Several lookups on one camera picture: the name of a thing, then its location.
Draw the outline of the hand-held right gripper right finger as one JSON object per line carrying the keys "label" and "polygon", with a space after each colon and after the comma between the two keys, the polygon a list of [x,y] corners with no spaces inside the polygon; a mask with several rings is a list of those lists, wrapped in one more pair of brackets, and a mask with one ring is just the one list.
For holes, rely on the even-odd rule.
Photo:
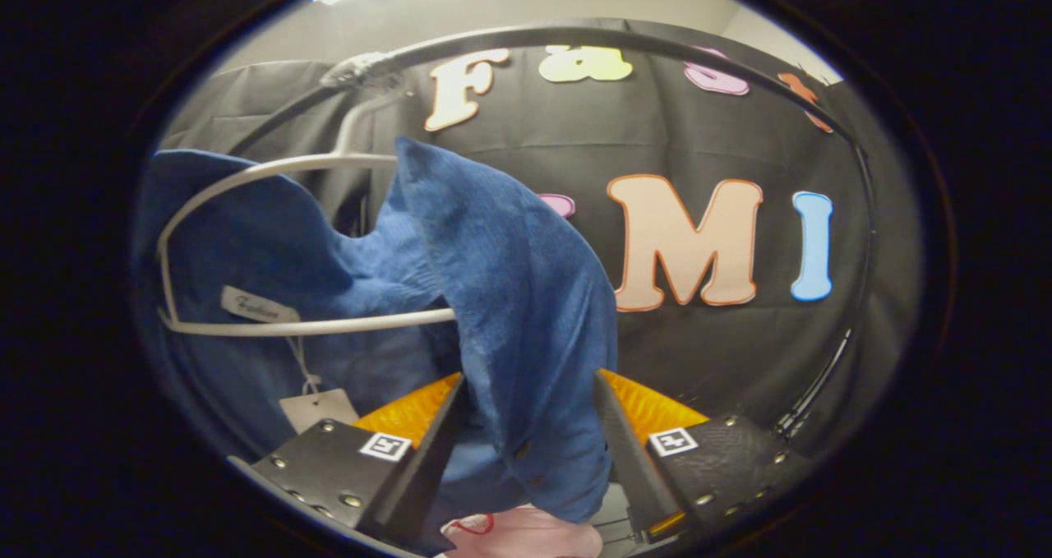
{"label": "hand-held right gripper right finger", "polygon": [[743,416],[707,417],[613,371],[596,371],[593,400],[630,522],[646,540],[729,538],[813,469]]}

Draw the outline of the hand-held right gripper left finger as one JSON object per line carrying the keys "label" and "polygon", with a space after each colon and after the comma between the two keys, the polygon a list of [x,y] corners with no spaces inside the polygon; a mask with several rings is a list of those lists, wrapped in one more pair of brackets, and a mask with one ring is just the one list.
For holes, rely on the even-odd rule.
{"label": "hand-held right gripper left finger", "polygon": [[256,462],[228,461],[317,529],[365,547],[416,546],[468,397],[456,373],[353,424],[324,418]]}

